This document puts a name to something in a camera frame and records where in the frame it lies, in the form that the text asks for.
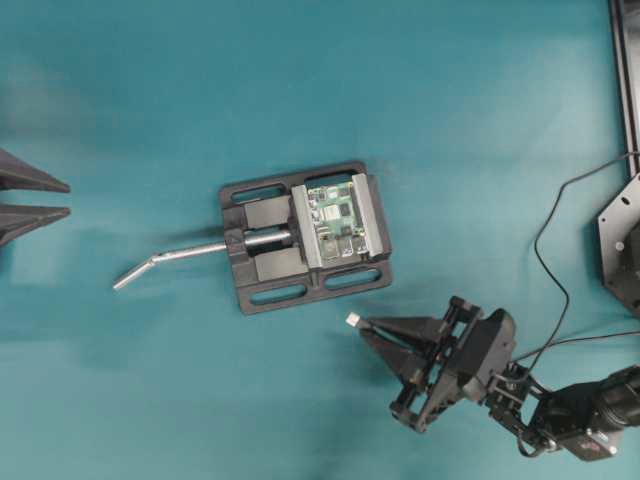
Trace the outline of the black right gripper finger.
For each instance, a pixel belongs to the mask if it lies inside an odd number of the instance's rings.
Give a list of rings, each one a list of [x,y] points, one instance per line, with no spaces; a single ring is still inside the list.
[[[418,349],[441,341],[445,321],[433,317],[370,317],[369,323]]]
[[[426,388],[428,363],[425,358],[372,329],[362,329],[360,337],[382,358],[403,385],[413,385],[419,390]]]

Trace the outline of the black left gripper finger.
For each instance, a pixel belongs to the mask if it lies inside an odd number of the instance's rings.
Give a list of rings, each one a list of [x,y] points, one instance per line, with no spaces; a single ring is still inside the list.
[[[0,150],[0,168],[2,190],[70,192],[70,186],[66,183],[18,159],[4,149]]]
[[[66,207],[2,205],[0,244],[6,245],[19,236],[69,215],[70,209]]]

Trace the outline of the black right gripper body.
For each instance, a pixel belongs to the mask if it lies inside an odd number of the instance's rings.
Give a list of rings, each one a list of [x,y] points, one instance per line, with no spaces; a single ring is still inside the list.
[[[504,309],[485,318],[480,307],[453,296],[440,319],[445,321],[440,342],[425,349],[406,343],[428,363],[426,388],[403,385],[390,405],[396,420],[419,433],[459,400],[482,401],[516,345],[516,324]]]

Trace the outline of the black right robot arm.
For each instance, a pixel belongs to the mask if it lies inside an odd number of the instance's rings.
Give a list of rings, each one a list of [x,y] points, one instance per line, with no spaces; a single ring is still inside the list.
[[[582,461],[613,457],[625,429],[639,424],[639,368],[552,391],[514,362],[516,324],[452,297],[441,318],[368,317],[346,322],[384,360],[402,389],[392,416],[423,433],[461,400],[484,405],[535,458],[566,450]]]

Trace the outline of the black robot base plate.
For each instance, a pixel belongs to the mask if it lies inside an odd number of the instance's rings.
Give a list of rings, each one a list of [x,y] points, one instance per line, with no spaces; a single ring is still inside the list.
[[[597,218],[604,287],[639,317],[639,175]]]

